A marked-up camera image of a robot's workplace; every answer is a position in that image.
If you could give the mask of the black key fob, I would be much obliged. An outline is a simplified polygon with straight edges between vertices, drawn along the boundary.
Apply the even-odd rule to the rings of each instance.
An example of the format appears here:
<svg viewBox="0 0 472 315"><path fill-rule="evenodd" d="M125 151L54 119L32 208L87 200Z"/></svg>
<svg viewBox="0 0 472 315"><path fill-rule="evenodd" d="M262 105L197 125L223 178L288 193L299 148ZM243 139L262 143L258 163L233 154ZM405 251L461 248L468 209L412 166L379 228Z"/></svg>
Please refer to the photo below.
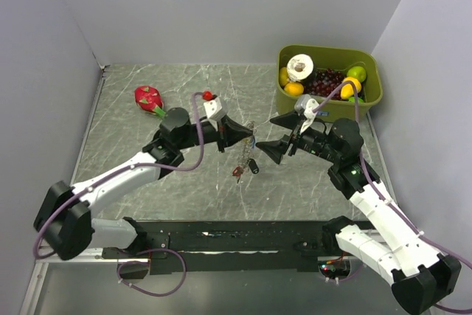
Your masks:
<svg viewBox="0 0 472 315"><path fill-rule="evenodd" d="M248 167L253 174L258 174L260 172L260 169L254 159L248 160Z"/></svg>

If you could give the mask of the red key tag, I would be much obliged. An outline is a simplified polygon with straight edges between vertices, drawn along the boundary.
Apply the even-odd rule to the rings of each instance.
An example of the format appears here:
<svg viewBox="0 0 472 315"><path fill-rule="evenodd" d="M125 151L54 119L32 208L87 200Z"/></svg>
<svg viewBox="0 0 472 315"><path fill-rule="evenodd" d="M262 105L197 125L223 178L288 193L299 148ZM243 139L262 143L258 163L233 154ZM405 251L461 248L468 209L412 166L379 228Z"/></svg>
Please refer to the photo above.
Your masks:
<svg viewBox="0 0 472 315"><path fill-rule="evenodd" d="M236 167L233 171L232 171L232 175L234 177L240 177L244 172L244 169L242 167Z"/></svg>

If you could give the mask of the red dragon fruit toy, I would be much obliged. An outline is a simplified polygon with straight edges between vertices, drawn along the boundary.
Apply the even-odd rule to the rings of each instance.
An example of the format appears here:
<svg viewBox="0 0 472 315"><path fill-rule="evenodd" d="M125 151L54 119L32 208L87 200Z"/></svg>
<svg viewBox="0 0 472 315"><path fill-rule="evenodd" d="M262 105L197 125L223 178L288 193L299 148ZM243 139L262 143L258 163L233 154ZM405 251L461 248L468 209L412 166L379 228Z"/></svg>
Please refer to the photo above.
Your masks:
<svg viewBox="0 0 472 315"><path fill-rule="evenodd" d="M139 86L134 90L134 99L143 111L160 118L165 116L164 102L156 88L152 86Z"/></svg>

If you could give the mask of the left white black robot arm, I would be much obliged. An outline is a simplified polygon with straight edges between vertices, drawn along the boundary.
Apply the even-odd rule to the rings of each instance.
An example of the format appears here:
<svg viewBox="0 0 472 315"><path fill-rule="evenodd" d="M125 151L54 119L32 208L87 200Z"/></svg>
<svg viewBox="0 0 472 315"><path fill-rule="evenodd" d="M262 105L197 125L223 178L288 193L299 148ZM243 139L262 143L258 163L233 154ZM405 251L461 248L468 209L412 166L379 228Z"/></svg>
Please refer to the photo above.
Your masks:
<svg viewBox="0 0 472 315"><path fill-rule="evenodd" d="M128 161L74 186L59 181L48 189L33 223L38 233L34 257L47 257L40 252L42 242L61 260L71 260L88 248L116 248L129 257L140 256L147 238L140 224L132 218L100 219L98 214L137 188L184 171L184 149L216 143L223 151L252 134L225 112L202 122L184 108L170 109L153 140Z"/></svg>

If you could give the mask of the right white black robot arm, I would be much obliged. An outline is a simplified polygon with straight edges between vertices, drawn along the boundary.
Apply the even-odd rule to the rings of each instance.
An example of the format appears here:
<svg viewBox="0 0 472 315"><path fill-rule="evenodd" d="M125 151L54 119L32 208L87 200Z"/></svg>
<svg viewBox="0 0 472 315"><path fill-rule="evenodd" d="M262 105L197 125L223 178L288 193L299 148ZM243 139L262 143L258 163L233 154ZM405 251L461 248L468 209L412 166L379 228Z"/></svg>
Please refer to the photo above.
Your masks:
<svg viewBox="0 0 472 315"><path fill-rule="evenodd" d="M462 265L450 254L431 245L400 210L380 176L361 156L364 139L356 121L336 120L317 131L311 120L291 111L271 118L290 130L289 135L256 146L279 164L284 155L303 150L330 162L327 174L334 187L375 227L379 243L344 216L324 226L324 250L356 256L389 285L394 298L408 314L421 314L452 293Z"/></svg>

